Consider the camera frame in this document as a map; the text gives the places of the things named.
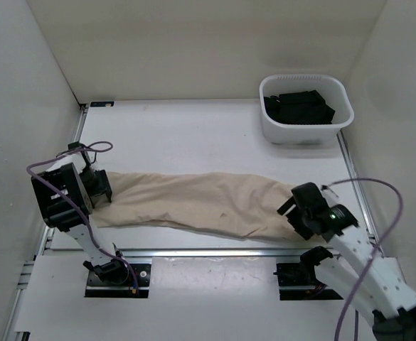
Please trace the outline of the beige trousers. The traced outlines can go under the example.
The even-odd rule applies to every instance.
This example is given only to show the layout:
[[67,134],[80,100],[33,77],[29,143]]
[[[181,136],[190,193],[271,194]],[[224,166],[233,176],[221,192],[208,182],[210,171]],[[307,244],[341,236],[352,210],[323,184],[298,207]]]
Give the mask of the beige trousers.
[[253,174],[107,174],[110,201],[96,203],[98,227],[165,226],[238,239],[300,242],[278,209],[292,185]]

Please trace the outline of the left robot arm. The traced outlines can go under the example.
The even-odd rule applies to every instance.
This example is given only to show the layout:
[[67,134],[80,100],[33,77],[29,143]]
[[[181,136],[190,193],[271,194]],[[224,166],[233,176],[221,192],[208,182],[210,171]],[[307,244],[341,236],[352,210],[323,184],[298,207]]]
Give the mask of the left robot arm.
[[136,288],[131,266],[113,242],[103,239],[91,217],[100,199],[112,201],[106,172],[83,152],[34,163],[26,171],[44,222],[78,243],[88,256],[83,266],[103,282]]

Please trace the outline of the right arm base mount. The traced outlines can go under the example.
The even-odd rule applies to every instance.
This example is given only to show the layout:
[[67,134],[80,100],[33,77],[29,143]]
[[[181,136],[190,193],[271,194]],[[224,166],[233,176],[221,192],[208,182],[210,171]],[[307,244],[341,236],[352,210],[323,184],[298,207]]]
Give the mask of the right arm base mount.
[[298,263],[277,263],[276,271],[281,301],[338,301],[337,292],[326,284],[311,280]]

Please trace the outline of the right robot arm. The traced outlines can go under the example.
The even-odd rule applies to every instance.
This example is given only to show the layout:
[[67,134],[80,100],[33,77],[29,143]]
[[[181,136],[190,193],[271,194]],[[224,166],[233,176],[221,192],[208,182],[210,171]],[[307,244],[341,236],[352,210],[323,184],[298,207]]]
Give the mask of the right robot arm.
[[322,283],[339,294],[363,316],[375,339],[416,340],[416,292],[378,256],[344,205],[321,199],[303,206],[290,198],[278,213],[303,238],[318,235],[338,252],[334,256],[325,247],[315,247],[302,254],[303,281]]

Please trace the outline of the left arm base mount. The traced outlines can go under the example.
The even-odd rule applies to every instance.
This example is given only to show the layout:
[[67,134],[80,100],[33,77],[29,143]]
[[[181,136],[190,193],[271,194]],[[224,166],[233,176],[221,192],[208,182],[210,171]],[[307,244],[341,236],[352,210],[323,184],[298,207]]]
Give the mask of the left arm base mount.
[[148,298],[151,281],[151,264],[130,264],[130,271],[122,262],[113,260],[103,266],[84,261],[88,270],[86,298]]

